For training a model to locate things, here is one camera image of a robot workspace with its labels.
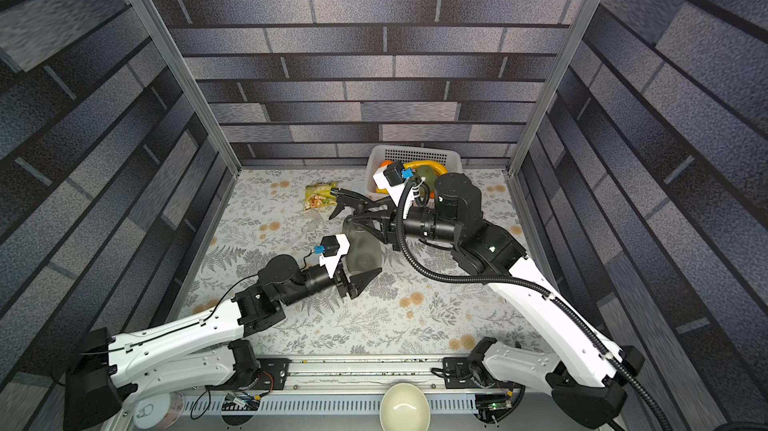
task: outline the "vented metal panel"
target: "vented metal panel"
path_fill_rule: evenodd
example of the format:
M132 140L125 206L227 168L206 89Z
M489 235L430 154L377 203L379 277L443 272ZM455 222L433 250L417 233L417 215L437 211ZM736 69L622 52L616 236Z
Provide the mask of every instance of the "vented metal panel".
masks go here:
M233 403L224 405L224 395L213 395L206 414L221 416L258 414L259 416L309 416L309 415L376 415L384 396L381 394L317 394L272 395L262 399L258 411L249 411ZM202 413L208 406L207 397L185 397L184 415ZM432 413L470 414L475 411L474 394L428 394L427 402Z

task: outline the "brick pattern wall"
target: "brick pattern wall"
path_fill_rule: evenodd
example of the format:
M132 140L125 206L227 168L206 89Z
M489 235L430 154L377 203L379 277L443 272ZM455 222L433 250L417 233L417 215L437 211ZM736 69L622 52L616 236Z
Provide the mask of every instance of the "brick pattern wall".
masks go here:
M581 0L154 3L244 165L504 165Z
M164 321L231 174L125 0L0 23L0 427L59 431L64 358Z
M765 2L602 0L520 174L561 288L643 349L675 429L768 420Z

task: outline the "white plastic basket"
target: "white plastic basket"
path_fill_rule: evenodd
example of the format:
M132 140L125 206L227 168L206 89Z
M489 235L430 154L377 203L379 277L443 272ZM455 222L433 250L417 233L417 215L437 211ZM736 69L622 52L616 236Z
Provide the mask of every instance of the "white plastic basket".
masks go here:
M445 166L449 173L462 172L462 158L455 151L380 144L371 150L366 167L366 190L370 194L376 193L373 173L379 169L379 165L385 160L399 160L403 163L409 163L412 160L433 160Z

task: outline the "snack bag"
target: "snack bag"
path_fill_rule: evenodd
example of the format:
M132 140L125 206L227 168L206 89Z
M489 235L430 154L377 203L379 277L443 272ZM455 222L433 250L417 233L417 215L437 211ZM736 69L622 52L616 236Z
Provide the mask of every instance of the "snack bag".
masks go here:
M339 183L315 183L304 188L304 211L325 206L335 206L336 198L331 196L331 188Z

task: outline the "floral tablecloth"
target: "floral tablecloth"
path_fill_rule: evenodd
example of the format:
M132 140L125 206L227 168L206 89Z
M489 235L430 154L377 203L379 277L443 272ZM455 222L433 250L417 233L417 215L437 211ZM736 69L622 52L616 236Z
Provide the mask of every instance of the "floral tablecloth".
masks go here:
M304 187L338 181L352 189L363 169L244 170L224 212L181 316L215 305L242 277L256 273L276 254L302 258L320 238L339 233L344 210L328 221L332 207L302 210ZM485 218L525 245L502 170L466 170L482 190ZM410 240L427 268L461 274L450 253ZM316 263L312 255L308 263ZM355 300L333 287L286 307L286 319L249 339L257 354L448 354L466 353L485 336L525 349L548 344L509 303L487 286L430 281L401 253L385 247L383 271ZM247 280L236 291L254 281Z

